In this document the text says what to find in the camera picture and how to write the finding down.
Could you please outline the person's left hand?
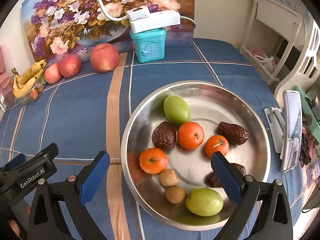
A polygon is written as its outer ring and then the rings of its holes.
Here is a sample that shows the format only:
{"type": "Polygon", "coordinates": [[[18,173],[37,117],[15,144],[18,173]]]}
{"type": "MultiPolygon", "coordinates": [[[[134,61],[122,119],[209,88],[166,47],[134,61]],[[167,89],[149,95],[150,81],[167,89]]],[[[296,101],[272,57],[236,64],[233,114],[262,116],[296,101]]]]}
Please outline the person's left hand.
{"type": "Polygon", "coordinates": [[[10,220],[8,224],[12,228],[13,232],[20,237],[22,229],[27,230],[28,228],[30,205],[22,200],[13,206],[11,210],[15,215],[16,220],[10,220]]]}

